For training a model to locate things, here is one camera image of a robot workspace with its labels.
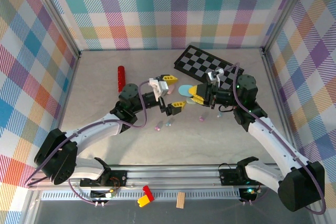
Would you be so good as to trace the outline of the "black and white chessboard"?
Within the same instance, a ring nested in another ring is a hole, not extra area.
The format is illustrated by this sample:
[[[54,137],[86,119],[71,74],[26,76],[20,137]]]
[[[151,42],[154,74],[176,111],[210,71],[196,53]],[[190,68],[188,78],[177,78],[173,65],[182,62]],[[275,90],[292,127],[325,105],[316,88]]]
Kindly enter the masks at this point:
[[[228,61],[189,45],[174,62],[174,69],[201,83],[208,83],[208,72],[218,70],[219,68],[225,69],[231,65],[232,63]]]

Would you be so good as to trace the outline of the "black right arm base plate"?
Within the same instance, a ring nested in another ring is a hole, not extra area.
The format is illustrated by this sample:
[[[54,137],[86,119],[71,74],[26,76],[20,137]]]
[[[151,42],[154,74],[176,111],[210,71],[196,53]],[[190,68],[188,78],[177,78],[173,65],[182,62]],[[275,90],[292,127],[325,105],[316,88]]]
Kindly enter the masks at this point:
[[[248,178],[246,174],[240,171],[240,169],[220,168],[218,172],[222,186],[262,185],[260,182]]]

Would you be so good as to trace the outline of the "red glitter toy microphone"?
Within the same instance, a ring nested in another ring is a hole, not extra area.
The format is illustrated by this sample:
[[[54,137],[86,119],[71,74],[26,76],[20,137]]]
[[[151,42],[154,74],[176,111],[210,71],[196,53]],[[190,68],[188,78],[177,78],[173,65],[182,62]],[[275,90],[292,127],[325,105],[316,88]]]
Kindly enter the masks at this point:
[[[118,92],[122,92],[122,89],[125,86],[125,68],[124,66],[118,66],[117,68],[118,74]]]

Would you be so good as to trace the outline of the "yellow toy brick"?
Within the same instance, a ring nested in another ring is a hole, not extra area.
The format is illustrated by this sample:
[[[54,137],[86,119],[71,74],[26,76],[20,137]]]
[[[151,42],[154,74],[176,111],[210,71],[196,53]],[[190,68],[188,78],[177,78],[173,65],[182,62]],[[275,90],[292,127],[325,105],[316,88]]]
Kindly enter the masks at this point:
[[[138,199],[137,203],[140,208],[146,206],[149,204],[151,201],[149,200],[149,197],[147,195],[142,196],[141,198]]]

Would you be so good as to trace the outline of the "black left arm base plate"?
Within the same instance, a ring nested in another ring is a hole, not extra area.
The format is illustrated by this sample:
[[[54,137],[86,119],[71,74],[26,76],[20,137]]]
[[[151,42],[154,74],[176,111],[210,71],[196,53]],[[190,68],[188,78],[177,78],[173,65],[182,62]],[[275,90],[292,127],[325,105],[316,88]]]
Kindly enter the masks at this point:
[[[85,178],[80,181],[81,187],[124,187],[127,182],[126,170],[108,170],[96,179]]]

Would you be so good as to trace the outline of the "aluminium frame post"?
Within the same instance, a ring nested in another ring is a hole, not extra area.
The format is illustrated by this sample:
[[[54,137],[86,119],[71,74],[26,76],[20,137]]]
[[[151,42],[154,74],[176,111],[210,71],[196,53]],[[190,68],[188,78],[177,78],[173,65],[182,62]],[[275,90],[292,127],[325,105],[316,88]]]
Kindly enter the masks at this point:
[[[278,38],[297,2],[298,0],[281,0],[262,42],[261,51],[264,56],[268,54],[271,47],[276,42],[276,39]]]
[[[70,47],[71,51],[74,53],[77,59],[80,58],[80,49],[77,46],[75,40],[73,39],[70,30],[66,26],[63,18],[61,17],[60,12],[58,11],[53,0],[41,0],[44,4],[47,12],[51,16],[52,20],[56,23],[57,28],[59,29],[61,35],[64,37],[65,42]]]

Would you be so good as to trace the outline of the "blue earbud charging case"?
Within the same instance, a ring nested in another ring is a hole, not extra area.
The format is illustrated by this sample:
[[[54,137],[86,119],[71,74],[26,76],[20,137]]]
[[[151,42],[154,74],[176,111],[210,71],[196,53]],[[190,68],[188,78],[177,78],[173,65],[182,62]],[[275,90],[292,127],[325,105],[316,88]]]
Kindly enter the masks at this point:
[[[178,89],[178,92],[180,95],[184,96],[184,97],[189,97],[191,98],[193,95],[189,93],[189,89],[192,88],[192,85],[181,85]]]

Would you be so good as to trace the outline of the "small wooden block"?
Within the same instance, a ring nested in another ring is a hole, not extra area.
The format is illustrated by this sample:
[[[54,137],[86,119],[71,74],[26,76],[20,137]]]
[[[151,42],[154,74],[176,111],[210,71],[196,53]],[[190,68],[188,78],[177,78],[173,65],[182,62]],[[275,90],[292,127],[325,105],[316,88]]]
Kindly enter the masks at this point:
[[[177,199],[176,199],[176,208],[178,209],[184,209],[185,205],[185,192],[178,192],[177,193]]]

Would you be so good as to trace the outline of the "red toy brick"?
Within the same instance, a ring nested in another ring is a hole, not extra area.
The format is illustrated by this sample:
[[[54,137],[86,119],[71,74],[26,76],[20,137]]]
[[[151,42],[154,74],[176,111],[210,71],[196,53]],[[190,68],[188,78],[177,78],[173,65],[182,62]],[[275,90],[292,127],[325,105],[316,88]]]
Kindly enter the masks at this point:
[[[143,191],[144,191],[145,195],[148,197],[149,201],[154,200],[154,196],[153,196],[150,188],[147,185],[143,187]]]

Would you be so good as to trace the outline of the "aluminium side rail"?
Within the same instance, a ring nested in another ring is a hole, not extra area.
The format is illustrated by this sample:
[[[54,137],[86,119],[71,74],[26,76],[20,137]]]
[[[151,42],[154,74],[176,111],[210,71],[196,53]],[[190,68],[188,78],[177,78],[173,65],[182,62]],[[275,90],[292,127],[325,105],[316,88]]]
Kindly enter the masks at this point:
[[[56,138],[58,133],[62,133],[61,125],[64,120],[80,57],[81,52],[79,52],[79,55],[74,55],[71,58],[68,56],[62,61],[60,70],[56,74],[56,87],[53,88],[51,92],[51,95],[57,94],[57,96],[55,96],[57,102],[51,105],[52,109],[54,109],[54,116],[56,118],[53,120],[50,128],[51,131],[47,134],[43,145],[39,150],[44,154],[44,158],[46,158],[60,143],[60,140],[56,140]]]
[[[274,73],[272,71],[272,68],[271,68],[271,63],[270,63],[270,60],[269,60],[269,54],[263,47],[259,48],[259,51],[260,51],[260,56],[261,56],[262,62],[263,62],[264,67],[265,67],[268,82],[270,84],[272,96],[273,96],[275,106],[276,106],[276,109],[277,109],[277,114],[278,114],[280,122],[281,122],[281,129],[283,131],[283,135],[289,141],[289,143],[295,148],[295,150],[297,151],[298,150],[297,144],[295,142],[294,135],[293,135],[291,126],[289,124],[289,120],[287,118],[287,114],[286,114],[286,111],[285,111],[284,103],[282,101],[282,97],[281,97],[279,89],[277,87],[275,75],[274,75]]]

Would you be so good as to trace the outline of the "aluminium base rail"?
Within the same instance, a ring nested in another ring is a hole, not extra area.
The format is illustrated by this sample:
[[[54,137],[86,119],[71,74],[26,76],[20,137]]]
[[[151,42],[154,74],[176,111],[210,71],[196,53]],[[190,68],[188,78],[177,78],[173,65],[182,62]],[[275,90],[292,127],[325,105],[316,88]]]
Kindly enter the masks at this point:
[[[260,162],[249,164],[247,177],[260,182],[274,191],[278,190],[285,176],[276,166],[267,166]],[[181,188],[207,188],[222,186],[218,167],[210,166],[114,166],[111,170],[126,170],[127,182],[121,188],[141,188],[148,186],[151,189],[181,189]],[[91,175],[74,172],[71,182],[80,186],[80,181]],[[100,187],[81,187],[99,190]]]

